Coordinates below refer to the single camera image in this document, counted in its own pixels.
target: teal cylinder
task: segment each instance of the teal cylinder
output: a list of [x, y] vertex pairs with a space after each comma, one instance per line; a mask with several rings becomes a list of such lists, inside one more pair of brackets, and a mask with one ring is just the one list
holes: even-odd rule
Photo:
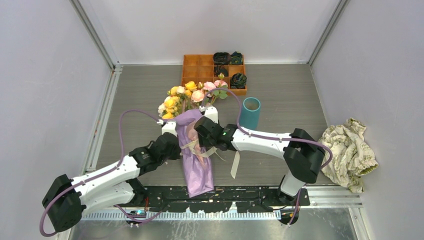
[[255, 97], [247, 97], [241, 106], [240, 126], [256, 130], [261, 113], [261, 102]]

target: cream cloth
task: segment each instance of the cream cloth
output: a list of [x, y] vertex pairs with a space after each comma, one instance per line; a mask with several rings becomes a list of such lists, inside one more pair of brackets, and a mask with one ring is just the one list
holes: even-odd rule
[[324, 175], [333, 183], [347, 187], [354, 193], [364, 191], [361, 176], [379, 166], [374, 151], [364, 141], [365, 129], [367, 127], [358, 120], [350, 118], [343, 125], [327, 128], [318, 140], [333, 153], [332, 161], [322, 169]]

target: artificial flower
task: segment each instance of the artificial flower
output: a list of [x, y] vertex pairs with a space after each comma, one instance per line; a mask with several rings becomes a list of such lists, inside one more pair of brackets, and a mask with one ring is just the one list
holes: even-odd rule
[[169, 108], [173, 108], [175, 106], [176, 102], [175, 102], [174, 99], [170, 98], [167, 101], [165, 101], [163, 104], [165, 105], [165, 107], [167, 109], [169, 109]]
[[186, 90], [186, 88], [185, 88], [185, 87], [183, 87], [183, 86], [178, 86], [178, 88], [176, 89], [176, 92], [177, 92], [178, 94], [183, 94], [185, 90]]
[[180, 97], [178, 97], [178, 96], [173, 96], [173, 97], [171, 97], [171, 99], [173, 99], [176, 104], [178, 104], [180, 102]]
[[191, 95], [191, 100], [194, 103], [201, 102], [204, 98], [205, 98], [205, 94], [203, 93], [202, 90], [194, 91]]
[[157, 108], [157, 113], [159, 114], [159, 116], [162, 116], [162, 114], [164, 114], [165, 109], [167, 109], [167, 107], [165, 107], [165, 104], [163, 103]]
[[194, 81], [189, 81], [189, 82], [187, 82], [187, 83], [185, 84], [185, 87], [186, 87], [188, 90], [190, 90], [190, 91], [194, 91], [194, 90], [196, 90], [196, 89], [197, 89], [197, 86], [196, 86], [196, 84], [195, 84], [195, 82], [194, 82]]
[[185, 92], [184, 92], [184, 93], [185, 93], [185, 95], [187, 95], [187, 97], [189, 97], [189, 98], [192, 96], [192, 91], [190, 91], [190, 90], [188, 90], [188, 89], [187, 89], [187, 90], [185, 90]]
[[173, 114], [173, 113], [175, 113], [175, 108], [174, 107], [169, 107], [169, 108], [166, 109], [166, 112], [167, 113], [170, 113], [170, 114]]
[[177, 95], [177, 89], [178, 89], [178, 86], [173, 86], [171, 88], [170, 93], [171, 93], [172, 96]]
[[173, 119], [174, 115], [172, 113], [167, 112], [165, 115], [162, 116], [163, 119]]
[[226, 83], [225, 81], [222, 81], [222, 80], [216, 80], [213, 84], [214, 84], [217, 88], [219, 88], [219, 87], [223, 87], [223, 86], [227, 86], [227, 83]]
[[212, 89], [216, 89], [217, 87], [215, 86], [215, 84], [213, 82], [207, 81], [204, 83], [203, 85], [203, 89], [206, 91], [210, 91]]

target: black rolled cloth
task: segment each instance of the black rolled cloth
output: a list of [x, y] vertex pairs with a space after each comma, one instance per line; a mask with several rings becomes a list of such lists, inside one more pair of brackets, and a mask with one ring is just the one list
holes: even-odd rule
[[241, 72], [234, 74], [229, 81], [231, 89], [245, 89], [248, 77]]
[[239, 51], [235, 51], [231, 54], [231, 65], [242, 65], [243, 55]]
[[213, 67], [213, 74], [215, 77], [218, 77], [218, 75], [222, 73], [225, 77], [228, 77], [228, 71], [221, 65]]
[[231, 55], [228, 52], [217, 52], [213, 55], [215, 65], [228, 65], [231, 62]]

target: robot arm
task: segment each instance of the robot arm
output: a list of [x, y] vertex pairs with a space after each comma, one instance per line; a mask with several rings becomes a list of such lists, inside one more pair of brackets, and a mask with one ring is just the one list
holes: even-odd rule
[[146, 190], [137, 180], [138, 176], [155, 170], [166, 160], [180, 158], [181, 149], [178, 143], [177, 124], [168, 121], [162, 127], [162, 135], [149, 145], [138, 147], [126, 155], [121, 165], [109, 174], [105, 174], [85, 183], [93, 176], [98, 176], [118, 166], [118, 161], [97, 171], [69, 179], [66, 174], [57, 177], [42, 204], [44, 208], [63, 190], [79, 185], [59, 198], [48, 211], [48, 217], [56, 232], [63, 232], [80, 219], [97, 210], [117, 204], [140, 205]]
[[[82, 216], [117, 204], [140, 206], [147, 194], [146, 189], [137, 180], [138, 176], [154, 171], [166, 160], [180, 158], [181, 149], [176, 132], [176, 122], [168, 121], [163, 125], [162, 135], [149, 145], [138, 147], [122, 160], [95, 172], [69, 179], [66, 174], [57, 177], [42, 204], [46, 208], [54, 198], [64, 190], [80, 183], [54, 202], [47, 212], [56, 232], [63, 232], [76, 225]], [[270, 137], [297, 138], [313, 141], [304, 130], [296, 128], [293, 133], [268, 133], [249, 129], [239, 129], [235, 124], [221, 127], [217, 109], [210, 106], [195, 126], [201, 147], [216, 147], [223, 151], [254, 151], [284, 159], [288, 165], [287, 173], [278, 189], [279, 200], [293, 205], [296, 194], [306, 183], [313, 184], [324, 159], [324, 150], [312, 144], [296, 141], [278, 141]], [[112, 172], [88, 181], [109, 170]]]
[[318, 173], [324, 159], [322, 148], [303, 142], [278, 141], [266, 139], [297, 138], [314, 141], [306, 131], [296, 128], [293, 133], [269, 133], [244, 129], [255, 137], [241, 131], [237, 125], [228, 124], [221, 127], [218, 123], [218, 112], [214, 107], [208, 107], [204, 116], [199, 119], [194, 128], [199, 136], [201, 147], [216, 147], [223, 151], [254, 151], [284, 159], [289, 172], [283, 177], [279, 186], [278, 196], [281, 202], [293, 204], [299, 189], [305, 184], [317, 181]]

